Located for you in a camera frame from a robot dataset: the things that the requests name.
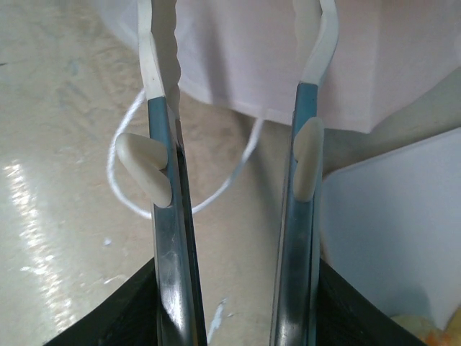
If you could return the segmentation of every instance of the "white board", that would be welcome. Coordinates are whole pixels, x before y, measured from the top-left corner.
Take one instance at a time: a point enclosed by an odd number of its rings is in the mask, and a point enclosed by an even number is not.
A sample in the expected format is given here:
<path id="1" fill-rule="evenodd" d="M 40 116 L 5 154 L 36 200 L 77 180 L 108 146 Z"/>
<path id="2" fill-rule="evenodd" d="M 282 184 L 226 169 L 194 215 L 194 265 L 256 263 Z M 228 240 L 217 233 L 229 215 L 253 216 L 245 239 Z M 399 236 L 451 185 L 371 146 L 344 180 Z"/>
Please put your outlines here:
<path id="1" fill-rule="evenodd" d="M 328 261 L 365 298 L 443 328 L 461 303 L 461 128 L 334 172 L 321 225 Z"/>

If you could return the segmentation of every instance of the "white string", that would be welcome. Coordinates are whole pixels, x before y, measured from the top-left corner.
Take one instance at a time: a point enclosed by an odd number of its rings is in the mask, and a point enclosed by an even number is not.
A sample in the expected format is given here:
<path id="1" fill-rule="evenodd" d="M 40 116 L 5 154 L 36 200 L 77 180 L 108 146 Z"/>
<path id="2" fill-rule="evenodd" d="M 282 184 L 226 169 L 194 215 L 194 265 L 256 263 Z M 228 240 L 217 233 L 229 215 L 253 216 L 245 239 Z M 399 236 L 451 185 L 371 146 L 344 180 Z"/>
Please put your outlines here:
<path id="1" fill-rule="evenodd" d="M 107 166 L 106 166 L 106 175 L 107 181 L 109 182 L 109 186 L 114 193 L 115 197 L 126 207 L 131 209 L 134 213 L 142 216 L 143 218 L 147 218 L 148 220 L 152 219 L 151 212 L 149 210 L 144 210 L 135 203 L 133 203 L 120 189 L 120 186 L 115 179 L 114 173 L 114 165 L 115 165 L 115 141 L 117 137 L 122 132 L 125 132 L 126 128 L 130 124 L 131 120 L 136 114 L 136 111 L 139 107 L 143 104 L 146 99 L 146 94 L 144 89 L 142 89 L 138 96 L 136 96 L 134 102 L 131 104 L 130 108 L 126 112 L 125 116 L 122 119 L 122 122 L 118 126 L 118 129 L 115 131 L 114 136 L 110 142 L 109 152 L 107 154 Z M 199 205 L 196 205 L 192 208 L 192 213 L 198 213 L 199 211 L 205 209 L 211 203 L 213 203 L 216 198 L 218 198 L 224 191 L 226 191 L 236 180 L 237 176 L 240 174 L 241 170 L 245 166 L 246 162 L 248 161 L 249 157 L 253 153 L 254 149 L 256 148 L 259 137 L 261 135 L 262 125 L 264 124 L 264 120 L 261 118 L 256 119 L 253 124 L 253 128 L 251 129 L 250 138 L 248 143 L 246 144 L 246 148 L 242 153 L 239 163 L 237 164 L 236 168 L 233 170 L 232 174 L 224 181 L 224 183 L 213 193 L 209 198 L 201 202 Z"/>

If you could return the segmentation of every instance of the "metal tong arm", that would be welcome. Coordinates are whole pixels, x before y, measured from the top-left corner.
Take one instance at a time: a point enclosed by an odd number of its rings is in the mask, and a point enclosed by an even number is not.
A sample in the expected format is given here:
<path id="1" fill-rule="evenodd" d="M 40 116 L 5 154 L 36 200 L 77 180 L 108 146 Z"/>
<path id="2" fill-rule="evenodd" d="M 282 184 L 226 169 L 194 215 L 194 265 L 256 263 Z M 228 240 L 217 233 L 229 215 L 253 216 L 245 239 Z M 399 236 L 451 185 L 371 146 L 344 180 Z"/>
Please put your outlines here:
<path id="1" fill-rule="evenodd" d="M 180 122 L 165 97 L 148 100 L 148 112 L 150 137 L 165 145 L 168 153 L 164 173 L 171 184 L 171 205 L 153 205 L 152 217 L 161 307 L 159 341 L 168 346 L 202 346 L 207 336 Z"/>
<path id="2" fill-rule="evenodd" d="M 318 214 L 323 154 L 323 125 L 316 117 L 317 95 L 339 36 L 334 0 L 320 0 L 320 4 L 320 31 L 297 87 L 292 120 L 274 288 L 271 346 L 315 345 L 315 300 L 320 266 Z"/>

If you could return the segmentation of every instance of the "tongs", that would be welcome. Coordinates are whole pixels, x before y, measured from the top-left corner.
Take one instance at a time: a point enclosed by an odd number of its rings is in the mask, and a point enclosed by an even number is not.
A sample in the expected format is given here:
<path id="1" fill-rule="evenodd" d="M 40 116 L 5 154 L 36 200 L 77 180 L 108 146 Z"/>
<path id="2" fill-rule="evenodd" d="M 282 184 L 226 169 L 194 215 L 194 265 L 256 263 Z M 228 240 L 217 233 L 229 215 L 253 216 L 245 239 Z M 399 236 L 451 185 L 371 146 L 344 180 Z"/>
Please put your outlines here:
<path id="1" fill-rule="evenodd" d="M 320 0 L 318 38 L 297 87 L 274 288 L 271 346 L 315 345 L 316 291 L 320 270 L 319 210 L 323 124 L 317 115 L 318 88 L 339 36 L 334 0 Z M 307 2 L 295 1 L 296 27 L 308 18 Z M 297 32 L 298 40 L 303 33 Z"/>
<path id="2" fill-rule="evenodd" d="M 207 338 L 179 121 L 175 3 L 153 3 L 152 21 L 151 0 L 138 0 L 139 56 L 148 100 L 150 138 L 123 133 L 117 139 L 116 149 L 120 161 L 152 200 L 160 306 L 158 344 L 202 346 L 207 344 Z M 309 6 L 298 7 L 298 22 L 309 18 L 310 13 L 304 12 L 312 9 Z M 316 100 L 338 39 L 334 0 L 321 0 L 321 11 L 318 39 L 297 88 L 283 196 L 271 345 L 315 344 L 323 148 L 323 125 L 315 117 Z"/>
<path id="3" fill-rule="evenodd" d="M 120 161 L 152 200 L 158 344 L 206 345 L 187 165 L 179 120 L 175 1 L 138 1 L 140 69 L 149 136 L 117 138 Z"/>

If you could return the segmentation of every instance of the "white plastic grip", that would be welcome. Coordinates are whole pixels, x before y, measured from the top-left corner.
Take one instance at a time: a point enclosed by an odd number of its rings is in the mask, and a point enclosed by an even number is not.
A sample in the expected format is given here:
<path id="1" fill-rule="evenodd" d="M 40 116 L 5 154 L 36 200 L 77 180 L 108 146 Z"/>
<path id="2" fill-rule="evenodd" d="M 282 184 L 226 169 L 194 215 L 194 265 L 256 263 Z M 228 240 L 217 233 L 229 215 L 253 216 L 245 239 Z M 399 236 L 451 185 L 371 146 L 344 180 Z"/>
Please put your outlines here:
<path id="1" fill-rule="evenodd" d="M 175 5 L 175 0 L 138 0 L 138 44 L 147 100 L 165 96 L 178 117 L 181 68 L 174 36 Z"/>
<path id="2" fill-rule="evenodd" d="M 312 117 L 293 141 L 293 156 L 297 161 L 293 177 L 293 195 L 299 202 L 308 202 L 313 198 L 318 174 L 322 174 L 323 134 L 322 120 Z"/>
<path id="3" fill-rule="evenodd" d="M 153 204 L 165 208 L 171 204 L 171 185 L 161 172 L 168 163 L 166 147 L 147 137 L 121 133 L 115 141 L 118 158 Z"/>
<path id="4" fill-rule="evenodd" d="M 326 71 L 331 59 L 333 59 L 339 38 L 339 20 L 335 1 L 320 0 L 320 5 L 322 17 L 318 37 L 310 52 L 301 78 L 304 83 L 318 86 L 322 85 L 325 79 Z"/>

